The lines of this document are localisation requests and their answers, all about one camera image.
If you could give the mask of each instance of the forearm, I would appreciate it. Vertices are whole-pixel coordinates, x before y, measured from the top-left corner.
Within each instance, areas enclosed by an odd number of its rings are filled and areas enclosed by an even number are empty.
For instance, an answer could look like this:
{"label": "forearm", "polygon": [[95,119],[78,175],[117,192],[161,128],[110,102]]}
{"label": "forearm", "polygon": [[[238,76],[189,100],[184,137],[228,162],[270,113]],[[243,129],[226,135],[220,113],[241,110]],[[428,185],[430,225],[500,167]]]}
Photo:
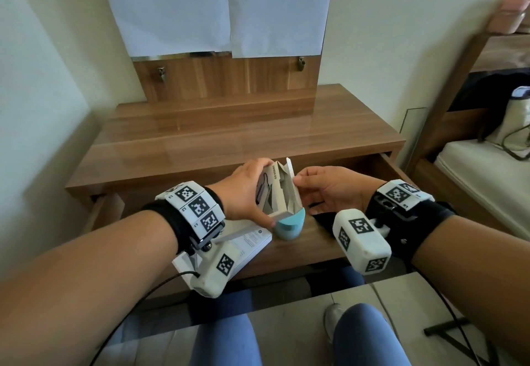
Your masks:
{"label": "forearm", "polygon": [[142,211],[38,257],[0,284],[0,364],[87,356],[176,252],[167,222]]}
{"label": "forearm", "polygon": [[530,361],[530,243],[458,216],[412,263],[495,343]]}

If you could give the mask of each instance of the gray shoe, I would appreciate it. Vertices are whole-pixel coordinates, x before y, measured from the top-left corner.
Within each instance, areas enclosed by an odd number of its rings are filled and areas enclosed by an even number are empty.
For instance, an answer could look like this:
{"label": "gray shoe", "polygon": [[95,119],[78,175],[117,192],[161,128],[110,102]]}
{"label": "gray shoe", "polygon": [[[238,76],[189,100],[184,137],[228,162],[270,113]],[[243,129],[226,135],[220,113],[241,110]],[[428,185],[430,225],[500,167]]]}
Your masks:
{"label": "gray shoe", "polygon": [[324,329],[328,335],[329,342],[333,342],[336,324],[339,322],[343,313],[344,309],[338,303],[331,304],[324,310]]}

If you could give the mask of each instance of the coat hook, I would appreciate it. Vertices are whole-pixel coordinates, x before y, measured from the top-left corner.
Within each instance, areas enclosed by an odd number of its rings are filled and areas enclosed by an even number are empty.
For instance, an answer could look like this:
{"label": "coat hook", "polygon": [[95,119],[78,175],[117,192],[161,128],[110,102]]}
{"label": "coat hook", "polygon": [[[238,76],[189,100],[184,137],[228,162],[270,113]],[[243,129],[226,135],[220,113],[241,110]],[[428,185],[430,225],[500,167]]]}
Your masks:
{"label": "coat hook", "polygon": [[304,57],[298,57],[298,70],[301,72],[304,70],[305,67],[305,59]]}
{"label": "coat hook", "polygon": [[158,68],[158,75],[162,79],[162,82],[165,83],[165,67],[162,66],[162,67]]}

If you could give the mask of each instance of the light blue cup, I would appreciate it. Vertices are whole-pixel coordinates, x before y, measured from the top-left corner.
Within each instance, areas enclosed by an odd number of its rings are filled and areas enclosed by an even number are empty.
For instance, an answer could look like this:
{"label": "light blue cup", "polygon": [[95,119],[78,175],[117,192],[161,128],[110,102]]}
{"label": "light blue cup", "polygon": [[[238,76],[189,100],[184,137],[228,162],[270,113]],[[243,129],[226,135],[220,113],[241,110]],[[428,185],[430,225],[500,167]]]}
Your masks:
{"label": "light blue cup", "polygon": [[274,232],[279,238],[292,241],[300,235],[304,220],[305,209],[301,209],[296,214],[282,219],[282,221],[276,221]]}

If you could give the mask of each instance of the white tote bag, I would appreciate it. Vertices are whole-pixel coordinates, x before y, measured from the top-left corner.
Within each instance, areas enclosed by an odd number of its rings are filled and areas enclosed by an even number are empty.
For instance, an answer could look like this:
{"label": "white tote bag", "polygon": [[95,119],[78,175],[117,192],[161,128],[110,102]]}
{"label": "white tote bag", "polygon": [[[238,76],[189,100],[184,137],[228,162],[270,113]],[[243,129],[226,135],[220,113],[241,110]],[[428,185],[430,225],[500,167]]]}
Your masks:
{"label": "white tote bag", "polygon": [[500,126],[486,140],[515,159],[530,158],[530,87],[513,91]]}

